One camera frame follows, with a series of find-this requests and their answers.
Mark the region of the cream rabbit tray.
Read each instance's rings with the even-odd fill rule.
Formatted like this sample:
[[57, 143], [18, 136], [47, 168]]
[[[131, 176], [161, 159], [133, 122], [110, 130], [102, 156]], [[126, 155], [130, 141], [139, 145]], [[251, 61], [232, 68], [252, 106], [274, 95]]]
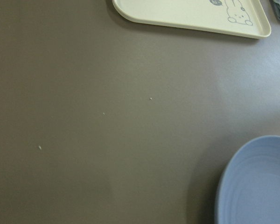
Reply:
[[254, 39], [271, 34], [258, 0], [114, 0], [112, 4], [122, 17], [136, 23]]

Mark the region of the blue plate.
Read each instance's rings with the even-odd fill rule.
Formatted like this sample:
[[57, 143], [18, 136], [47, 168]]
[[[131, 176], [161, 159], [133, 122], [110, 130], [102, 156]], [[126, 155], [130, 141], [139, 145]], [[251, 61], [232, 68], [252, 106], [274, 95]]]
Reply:
[[216, 224], [280, 224], [280, 136], [245, 143], [225, 167], [216, 192]]

